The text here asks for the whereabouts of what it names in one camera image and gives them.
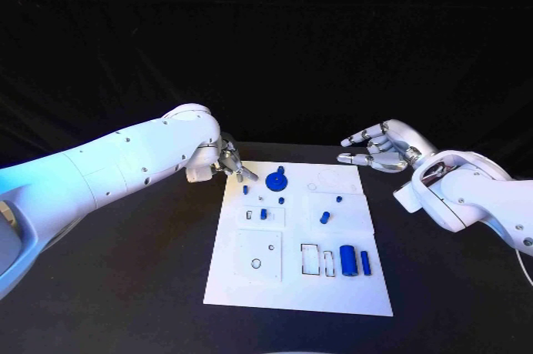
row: robotic hand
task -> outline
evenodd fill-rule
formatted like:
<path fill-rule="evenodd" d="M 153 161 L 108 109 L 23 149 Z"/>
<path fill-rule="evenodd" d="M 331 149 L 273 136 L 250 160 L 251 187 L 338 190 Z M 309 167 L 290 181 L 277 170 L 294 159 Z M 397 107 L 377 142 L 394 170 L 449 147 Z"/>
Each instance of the robotic hand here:
<path fill-rule="evenodd" d="M 209 110 L 183 104 L 153 119 L 79 147 L 0 169 L 0 298 L 32 267 L 40 252 L 84 216 L 186 167 L 189 182 L 216 172 L 257 181 L 242 167 L 232 138 L 219 134 Z"/>
<path fill-rule="evenodd" d="M 341 145 L 367 139 L 368 155 L 344 153 L 338 161 L 390 173 L 413 167 L 410 182 L 394 191 L 407 212 L 423 208 L 452 232 L 479 221 L 510 247 L 533 255 L 533 181 L 515 181 L 475 152 L 439 152 L 422 134 L 394 119 L 351 135 Z"/>

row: black backdrop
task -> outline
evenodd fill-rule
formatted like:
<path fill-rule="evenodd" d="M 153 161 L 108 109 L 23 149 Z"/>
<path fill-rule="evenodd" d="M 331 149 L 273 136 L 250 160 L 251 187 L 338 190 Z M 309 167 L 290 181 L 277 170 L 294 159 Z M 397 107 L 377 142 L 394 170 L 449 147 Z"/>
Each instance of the black backdrop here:
<path fill-rule="evenodd" d="M 336 145 L 396 118 L 528 175 L 530 0 L 0 6 L 3 165 L 198 102 L 238 141 Z"/>

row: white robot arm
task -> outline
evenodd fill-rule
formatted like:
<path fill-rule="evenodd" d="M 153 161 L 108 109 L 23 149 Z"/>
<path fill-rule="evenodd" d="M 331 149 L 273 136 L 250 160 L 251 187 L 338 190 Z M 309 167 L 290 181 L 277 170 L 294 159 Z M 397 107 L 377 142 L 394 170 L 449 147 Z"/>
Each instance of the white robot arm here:
<path fill-rule="evenodd" d="M 533 255 L 533 181 L 515 181 L 475 152 L 439 152 L 422 134 L 391 119 L 351 135 L 341 145 L 370 139 L 368 155 L 348 153 L 338 161 L 398 172 L 410 165 L 410 182 L 394 192 L 407 212 L 424 209 L 452 232 L 485 223 L 510 247 Z"/>
<path fill-rule="evenodd" d="M 0 216 L 0 298 L 84 216 L 183 167 L 189 182 L 211 179 L 215 172 L 235 173 L 238 181 L 257 180 L 198 104 L 180 105 L 162 119 L 0 170 L 0 201 L 17 221 L 14 230 Z"/>

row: white board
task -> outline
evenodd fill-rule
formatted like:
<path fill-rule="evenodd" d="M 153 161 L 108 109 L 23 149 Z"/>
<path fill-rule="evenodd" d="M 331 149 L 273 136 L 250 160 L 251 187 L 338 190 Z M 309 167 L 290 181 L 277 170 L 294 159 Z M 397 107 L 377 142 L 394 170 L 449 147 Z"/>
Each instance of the white board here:
<path fill-rule="evenodd" d="M 258 175 L 258 181 L 244 179 L 238 183 L 235 176 L 228 177 L 203 303 L 391 316 L 357 166 L 242 164 Z M 283 191 L 273 192 L 264 178 L 280 165 L 289 184 Z M 248 186 L 247 195 L 242 185 Z M 266 219 L 257 218 L 261 209 L 267 209 Z M 319 223 L 323 212 L 331 214 L 325 225 Z M 302 274 L 302 244 L 318 245 L 318 276 Z M 355 248 L 359 274 L 354 277 L 341 273 L 342 245 Z M 362 274 L 362 250 L 368 253 L 371 276 Z M 325 275 L 323 251 L 333 253 L 335 277 Z M 254 259 L 261 260 L 258 268 Z"/>

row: table surface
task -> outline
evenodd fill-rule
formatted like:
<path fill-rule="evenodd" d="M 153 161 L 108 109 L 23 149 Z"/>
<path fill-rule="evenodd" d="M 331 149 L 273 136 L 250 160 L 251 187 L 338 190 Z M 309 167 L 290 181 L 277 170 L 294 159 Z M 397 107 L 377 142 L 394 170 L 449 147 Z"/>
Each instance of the table surface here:
<path fill-rule="evenodd" d="M 323 164 L 346 151 L 238 148 L 245 160 Z M 514 250 L 487 226 L 453 234 L 406 212 L 391 193 L 410 170 L 359 174 L 394 317 L 203 305 L 225 177 L 189 184 L 180 171 L 42 254 L 0 302 L 1 352 L 523 352 L 533 289 Z"/>

